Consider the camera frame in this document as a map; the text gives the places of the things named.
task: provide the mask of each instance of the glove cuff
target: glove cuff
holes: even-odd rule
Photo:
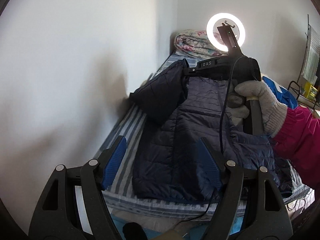
[[[269,118],[266,120],[265,129],[266,132],[271,134],[271,137],[275,137],[280,131],[284,120],[287,116],[288,107],[278,101],[274,102],[273,107],[269,113]]]

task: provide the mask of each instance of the silver screw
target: silver screw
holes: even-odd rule
[[[97,165],[98,164],[98,161],[97,160],[91,160],[91,161],[89,161],[89,165],[90,166],[94,166],[94,165]]]
[[[236,163],[232,160],[229,160],[229,161],[227,161],[227,165],[230,167],[234,167],[234,166],[236,166]]]
[[[62,165],[62,164],[60,164],[60,165],[58,165],[57,167],[56,167],[56,170],[57,171],[62,171],[64,169],[64,166]]]
[[[268,172],[268,169],[265,166],[260,167],[261,172]]]

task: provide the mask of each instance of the jacket sleeve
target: jacket sleeve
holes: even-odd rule
[[[274,137],[275,152],[289,159],[304,184],[320,188],[320,119],[312,118],[308,108],[288,108],[281,130]]]
[[[130,99],[148,117],[162,124],[168,120],[177,106],[187,99],[189,77],[183,74],[186,67],[189,65],[185,59],[172,63],[155,78],[131,93]]]

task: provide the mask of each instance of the pink jacket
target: pink jacket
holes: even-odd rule
[[[302,182],[320,198],[320,119],[312,118],[309,109],[288,108],[281,130],[275,136],[275,152],[289,159]]]

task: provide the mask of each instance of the black sock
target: black sock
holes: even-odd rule
[[[148,240],[142,227],[134,222],[125,224],[122,232],[126,240]]]

